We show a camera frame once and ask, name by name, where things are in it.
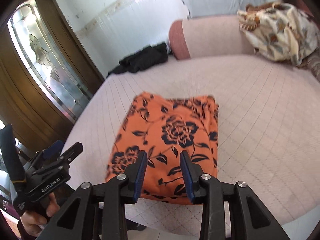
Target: glass panel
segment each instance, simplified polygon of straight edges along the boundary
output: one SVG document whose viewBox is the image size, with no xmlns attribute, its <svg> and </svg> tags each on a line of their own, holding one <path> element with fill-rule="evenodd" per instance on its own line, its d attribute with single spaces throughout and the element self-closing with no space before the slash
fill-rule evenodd
<svg viewBox="0 0 320 240">
<path fill-rule="evenodd" d="M 66 61 L 37 10 L 36 1 L 21 4 L 8 22 L 12 41 L 31 76 L 73 123 L 92 94 Z"/>
</svg>

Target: wall stain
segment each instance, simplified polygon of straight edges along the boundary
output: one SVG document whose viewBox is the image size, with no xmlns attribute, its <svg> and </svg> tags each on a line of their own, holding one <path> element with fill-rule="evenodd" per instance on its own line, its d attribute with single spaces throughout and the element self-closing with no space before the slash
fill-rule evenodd
<svg viewBox="0 0 320 240">
<path fill-rule="evenodd" d="M 88 22 L 81 30 L 76 32 L 78 38 L 87 36 L 90 32 L 95 29 L 95 26 L 102 22 L 102 18 L 105 16 L 111 16 L 116 13 L 121 8 L 128 6 L 134 2 L 139 0 L 116 0 L 114 3 L 110 4 L 106 7 L 102 12 L 100 12 L 95 18 L 93 18 L 90 22 Z"/>
</svg>

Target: black flower print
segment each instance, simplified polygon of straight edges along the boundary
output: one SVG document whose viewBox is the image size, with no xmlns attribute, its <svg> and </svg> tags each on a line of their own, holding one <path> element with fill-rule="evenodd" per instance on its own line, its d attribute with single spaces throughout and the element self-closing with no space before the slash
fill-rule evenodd
<svg viewBox="0 0 320 240">
<path fill-rule="evenodd" d="M 128 121 L 129 121 L 129 119 L 128 119 L 127 117 L 126 117 L 126 118 L 124 119 L 124 121 L 123 121 L 122 129 L 123 129 L 124 131 L 127 130 Z"/>
<path fill-rule="evenodd" d="M 111 163 L 112 173 L 121 174 L 124 173 L 125 168 L 132 163 L 136 162 L 138 153 L 140 152 L 138 146 L 128 147 L 124 152 L 116 152 L 113 155 Z"/>
<path fill-rule="evenodd" d="M 192 108 L 192 103 L 189 99 L 170 99 L 169 101 L 173 103 L 173 109 L 177 108 L 178 106 L 185 106 L 189 109 Z"/>
<path fill-rule="evenodd" d="M 130 105 L 130 109 L 129 109 L 128 114 L 127 114 L 127 117 L 133 116 L 135 112 L 136 112 L 136 106 L 134 106 L 133 104 L 131 104 L 131 105 Z"/>
<path fill-rule="evenodd" d="M 167 119 L 166 125 L 162 127 L 162 140 L 165 144 L 178 144 L 185 148 L 193 145 L 194 134 L 198 126 L 194 122 L 183 122 Z"/>
</svg>

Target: floor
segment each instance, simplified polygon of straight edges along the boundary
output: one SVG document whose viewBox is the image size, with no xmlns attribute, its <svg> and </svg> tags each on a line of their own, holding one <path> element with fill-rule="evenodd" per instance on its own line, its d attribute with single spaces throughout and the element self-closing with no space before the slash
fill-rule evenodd
<svg viewBox="0 0 320 240">
<path fill-rule="evenodd" d="M 304 216 L 283 225 L 284 231 L 290 240 L 306 240 L 317 222 L 320 220 L 320 205 Z M 165 231 L 146 228 L 144 231 L 128 231 L 128 240 L 197 240 L 192 236 L 180 236 Z"/>
</svg>

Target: blue gripper pad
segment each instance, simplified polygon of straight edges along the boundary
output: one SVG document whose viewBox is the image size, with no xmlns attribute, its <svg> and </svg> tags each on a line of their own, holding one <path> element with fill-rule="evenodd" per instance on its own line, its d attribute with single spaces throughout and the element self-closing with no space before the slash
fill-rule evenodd
<svg viewBox="0 0 320 240">
<path fill-rule="evenodd" d="M 146 174 L 146 169 L 147 169 L 147 153 L 144 153 L 141 164 L 138 169 L 137 177 L 134 181 L 134 193 L 133 193 L 133 200 L 137 202 L 138 198 L 140 198 L 141 195 L 141 189 L 142 189 L 142 184 L 144 180 L 144 175 Z"/>
<path fill-rule="evenodd" d="M 50 159 L 57 152 L 61 152 L 63 149 L 64 143 L 60 140 L 53 143 L 50 147 L 45 149 L 42 154 L 42 158 L 45 160 Z"/>
<path fill-rule="evenodd" d="M 193 194 L 192 179 L 191 179 L 189 168 L 187 166 L 187 162 L 182 153 L 180 154 L 180 168 L 182 172 L 184 185 L 186 187 L 188 199 L 191 201 L 191 203 L 193 203 L 195 199 L 195 195 Z"/>
</svg>

